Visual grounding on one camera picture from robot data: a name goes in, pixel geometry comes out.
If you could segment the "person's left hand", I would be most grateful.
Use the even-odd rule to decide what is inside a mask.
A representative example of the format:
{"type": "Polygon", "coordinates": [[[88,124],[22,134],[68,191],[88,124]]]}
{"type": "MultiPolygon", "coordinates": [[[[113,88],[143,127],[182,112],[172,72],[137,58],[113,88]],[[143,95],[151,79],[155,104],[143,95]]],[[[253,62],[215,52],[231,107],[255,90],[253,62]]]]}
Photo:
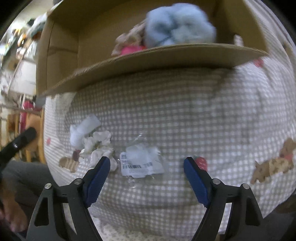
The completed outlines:
{"type": "Polygon", "coordinates": [[[15,194],[5,182],[1,181],[1,220],[5,220],[12,232],[23,232],[28,228],[28,220],[24,211],[15,201],[15,194]]]}

